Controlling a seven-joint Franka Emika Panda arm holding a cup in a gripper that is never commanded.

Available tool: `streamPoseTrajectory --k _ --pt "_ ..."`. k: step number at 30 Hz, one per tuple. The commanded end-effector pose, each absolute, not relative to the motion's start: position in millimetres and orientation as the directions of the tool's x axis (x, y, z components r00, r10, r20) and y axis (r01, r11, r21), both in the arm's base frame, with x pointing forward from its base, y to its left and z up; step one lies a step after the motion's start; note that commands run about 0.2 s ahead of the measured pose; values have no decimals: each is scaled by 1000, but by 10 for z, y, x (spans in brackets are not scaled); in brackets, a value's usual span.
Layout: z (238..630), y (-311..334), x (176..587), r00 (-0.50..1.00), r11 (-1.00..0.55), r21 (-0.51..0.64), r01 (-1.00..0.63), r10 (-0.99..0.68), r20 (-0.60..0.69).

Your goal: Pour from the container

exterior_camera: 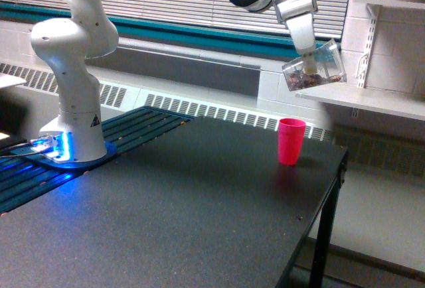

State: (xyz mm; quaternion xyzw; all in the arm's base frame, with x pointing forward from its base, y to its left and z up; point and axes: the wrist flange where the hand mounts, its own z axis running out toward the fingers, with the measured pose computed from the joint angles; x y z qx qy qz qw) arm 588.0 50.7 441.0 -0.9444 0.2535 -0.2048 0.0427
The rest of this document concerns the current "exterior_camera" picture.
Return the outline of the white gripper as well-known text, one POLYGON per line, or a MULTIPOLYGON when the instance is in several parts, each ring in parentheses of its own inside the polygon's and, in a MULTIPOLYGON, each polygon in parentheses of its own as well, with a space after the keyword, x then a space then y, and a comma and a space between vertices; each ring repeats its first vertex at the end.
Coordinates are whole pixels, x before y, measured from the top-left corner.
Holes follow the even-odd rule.
POLYGON ((303 54, 305 73, 315 73, 315 34, 313 14, 316 0, 278 0, 274 3, 279 23, 285 24, 296 50, 308 50, 303 54))

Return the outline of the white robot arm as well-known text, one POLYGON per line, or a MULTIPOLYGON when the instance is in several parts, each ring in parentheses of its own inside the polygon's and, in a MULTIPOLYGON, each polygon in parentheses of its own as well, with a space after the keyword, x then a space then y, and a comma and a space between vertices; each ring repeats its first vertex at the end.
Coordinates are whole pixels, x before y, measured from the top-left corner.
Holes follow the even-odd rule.
MULTIPOLYGON (((33 151, 58 163, 88 163, 107 155, 100 112, 100 83, 86 68, 86 61, 113 53, 118 31, 107 18, 101 0, 63 0, 71 16, 37 23, 31 45, 51 68, 58 84, 58 116, 40 134, 44 142, 33 151)), ((313 14, 316 0, 229 0, 233 5, 258 13, 273 7, 300 55, 315 49, 313 14)))

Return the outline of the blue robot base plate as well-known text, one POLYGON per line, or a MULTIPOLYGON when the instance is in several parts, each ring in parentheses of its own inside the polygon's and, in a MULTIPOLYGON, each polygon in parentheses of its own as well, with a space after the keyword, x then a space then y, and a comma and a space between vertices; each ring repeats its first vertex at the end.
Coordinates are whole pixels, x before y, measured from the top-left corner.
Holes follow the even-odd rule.
POLYGON ((55 163, 41 154, 24 156, 24 158, 44 167, 68 171, 87 171, 111 161, 117 155, 117 147, 113 143, 105 142, 107 153, 101 159, 88 162, 55 163))

